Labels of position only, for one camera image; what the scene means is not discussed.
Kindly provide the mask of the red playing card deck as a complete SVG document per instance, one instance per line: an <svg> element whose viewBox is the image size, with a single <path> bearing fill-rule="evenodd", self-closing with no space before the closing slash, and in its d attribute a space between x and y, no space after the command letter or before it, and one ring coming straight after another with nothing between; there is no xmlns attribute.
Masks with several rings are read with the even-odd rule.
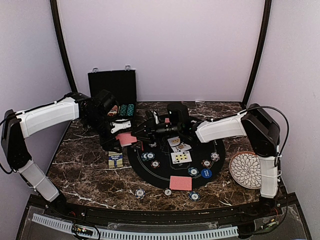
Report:
<svg viewBox="0 0 320 240"><path fill-rule="evenodd" d="M138 141L135 136L131 135L131 132L120 133L115 138L119 140L122 147L129 146L132 143L136 143Z"/></svg>

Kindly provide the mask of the dealt red cards front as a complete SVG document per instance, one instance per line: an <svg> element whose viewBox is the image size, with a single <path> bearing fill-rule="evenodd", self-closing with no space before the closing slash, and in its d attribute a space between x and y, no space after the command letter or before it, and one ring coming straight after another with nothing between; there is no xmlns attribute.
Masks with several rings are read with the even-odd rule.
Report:
<svg viewBox="0 0 320 240"><path fill-rule="evenodd" d="M188 176L171 176L169 181L169 188L177 191L191 191L192 178Z"/></svg>

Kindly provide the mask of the red white chip stack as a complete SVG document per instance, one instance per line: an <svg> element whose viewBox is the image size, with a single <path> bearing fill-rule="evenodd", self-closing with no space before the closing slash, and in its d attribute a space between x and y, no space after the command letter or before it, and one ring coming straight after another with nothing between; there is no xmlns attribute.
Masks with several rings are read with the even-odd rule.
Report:
<svg viewBox="0 0 320 240"><path fill-rule="evenodd" d="M166 189L163 191L163 194L164 194L164 196L169 197L169 196L172 195L172 190L169 189L169 188L166 188Z"/></svg>

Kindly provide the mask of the blue white chip stack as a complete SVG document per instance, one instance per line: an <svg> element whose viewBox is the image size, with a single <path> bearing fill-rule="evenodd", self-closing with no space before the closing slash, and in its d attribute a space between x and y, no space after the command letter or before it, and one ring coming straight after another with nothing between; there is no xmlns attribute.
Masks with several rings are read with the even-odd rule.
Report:
<svg viewBox="0 0 320 240"><path fill-rule="evenodd" d="M135 197L140 200L140 199L143 199L143 198L145 197L146 192L145 192L144 189L138 188L138 189L135 191L134 194L135 194Z"/></svg>

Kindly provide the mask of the blue white chip mat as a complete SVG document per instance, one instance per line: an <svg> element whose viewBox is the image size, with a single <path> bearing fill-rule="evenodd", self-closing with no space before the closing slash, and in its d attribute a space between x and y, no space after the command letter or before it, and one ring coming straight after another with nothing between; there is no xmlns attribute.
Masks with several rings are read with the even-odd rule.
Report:
<svg viewBox="0 0 320 240"><path fill-rule="evenodd" d="M211 157L211 160L214 162L217 162L220 160L220 155L217 152L212 152L210 157Z"/></svg>

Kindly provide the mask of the blue small blind button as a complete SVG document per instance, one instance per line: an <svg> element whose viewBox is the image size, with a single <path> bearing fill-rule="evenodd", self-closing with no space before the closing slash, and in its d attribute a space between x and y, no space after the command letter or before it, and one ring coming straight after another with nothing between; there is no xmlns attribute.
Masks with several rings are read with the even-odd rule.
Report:
<svg viewBox="0 0 320 240"><path fill-rule="evenodd" d="M205 179L210 179L213 176L213 173L210 169L204 168L201 170L201 176Z"/></svg>

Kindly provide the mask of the blue green chip stack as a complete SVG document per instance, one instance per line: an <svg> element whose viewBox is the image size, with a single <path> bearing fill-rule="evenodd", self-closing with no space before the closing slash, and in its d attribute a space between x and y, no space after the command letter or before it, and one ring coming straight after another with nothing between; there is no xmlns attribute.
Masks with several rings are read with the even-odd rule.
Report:
<svg viewBox="0 0 320 240"><path fill-rule="evenodd" d="M188 198L193 202L198 202L201 199L201 195L196 191L190 191L188 193Z"/></svg>

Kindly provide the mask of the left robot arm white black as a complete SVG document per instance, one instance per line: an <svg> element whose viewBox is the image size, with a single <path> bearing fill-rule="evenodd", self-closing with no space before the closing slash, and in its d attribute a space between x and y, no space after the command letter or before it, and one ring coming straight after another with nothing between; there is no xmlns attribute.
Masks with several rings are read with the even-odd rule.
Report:
<svg viewBox="0 0 320 240"><path fill-rule="evenodd" d="M70 92L60 100L18 112L8 110L1 122L3 125L1 146L11 172L19 173L31 187L46 201L51 210L60 218L71 213L63 194L48 179L46 174L33 161L25 139L31 135L77 119L83 120L99 135L100 145L105 151L120 152L121 144L116 133L131 127L128 119L112 120L109 112L117 101L111 92L102 90L96 97L79 92Z"/></svg>

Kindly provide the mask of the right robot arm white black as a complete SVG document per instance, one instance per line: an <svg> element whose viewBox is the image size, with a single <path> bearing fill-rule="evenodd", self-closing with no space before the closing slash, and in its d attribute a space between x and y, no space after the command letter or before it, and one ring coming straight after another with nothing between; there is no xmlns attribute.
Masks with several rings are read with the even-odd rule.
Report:
<svg viewBox="0 0 320 240"><path fill-rule="evenodd" d="M153 144L158 136L177 134L187 144L209 143L230 137L247 137L259 157L261 169L260 196L255 213L266 217L275 208L272 200L278 192L280 158L285 144L280 143L280 126L267 113L270 106L254 103L230 116L193 122L188 107L174 102L167 105L169 122L162 121L155 110L146 111L147 120L132 131L138 140Z"/></svg>

